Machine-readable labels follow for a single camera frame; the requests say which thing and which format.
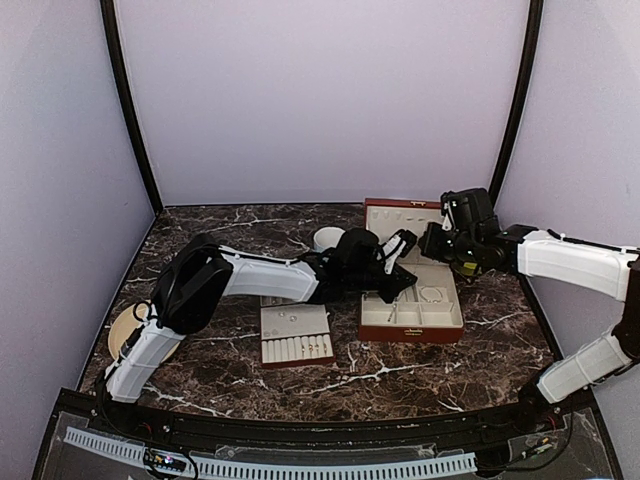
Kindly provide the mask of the brown jewelry box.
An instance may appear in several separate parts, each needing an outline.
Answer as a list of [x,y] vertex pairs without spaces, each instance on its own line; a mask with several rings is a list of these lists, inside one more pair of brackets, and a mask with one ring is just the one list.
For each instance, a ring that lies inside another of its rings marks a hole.
[[[441,223],[437,202],[392,199],[365,201],[365,227],[384,242],[399,229],[423,235],[430,221]],[[396,263],[418,277],[391,304],[377,294],[361,297],[358,338],[361,341],[453,344],[464,332],[464,321],[453,272],[414,247]]]

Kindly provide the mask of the brown jewelry tray insert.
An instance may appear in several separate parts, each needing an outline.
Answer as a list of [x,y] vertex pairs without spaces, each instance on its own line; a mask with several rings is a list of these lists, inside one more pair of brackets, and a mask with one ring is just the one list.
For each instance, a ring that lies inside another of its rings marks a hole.
[[[324,305],[294,303],[279,297],[261,297],[261,365],[266,369],[326,365],[335,361],[335,352]],[[285,312],[280,318],[279,312]],[[296,316],[295,322],[289,321]],[[265,331],[278,330],[265,336]]]

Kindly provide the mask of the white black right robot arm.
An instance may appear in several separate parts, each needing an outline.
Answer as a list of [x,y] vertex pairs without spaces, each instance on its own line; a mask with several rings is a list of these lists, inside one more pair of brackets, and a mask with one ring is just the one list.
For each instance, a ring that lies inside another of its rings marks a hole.
[[490,270],[529,279],[536,287],[563,359],[519,392],[510,424],[534,432],[549,406],[639,363],[639,250],[573,238],[523,224],[503,227],[484,188],[449,191],[442,218],[430,223],[423,256],[470,277]]

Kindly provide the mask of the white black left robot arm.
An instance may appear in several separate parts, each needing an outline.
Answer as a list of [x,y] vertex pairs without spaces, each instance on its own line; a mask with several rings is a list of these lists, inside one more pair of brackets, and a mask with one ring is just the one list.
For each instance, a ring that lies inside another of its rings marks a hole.
[[374,292],[390,304],[417,281],[397,263],[416,242],[405,229],[380,242],[373,232],[354,228],[321,253],[280,259],[220,245],[206,233],[195,236],[163,268],[137,328],[96,382],[97,394],[108,399],[103,421],[120,436],[140,429],[140,412],[128,403],[139,399],[174,346],[209,324],[221,298],[271,296],[321,305],[347,293]]

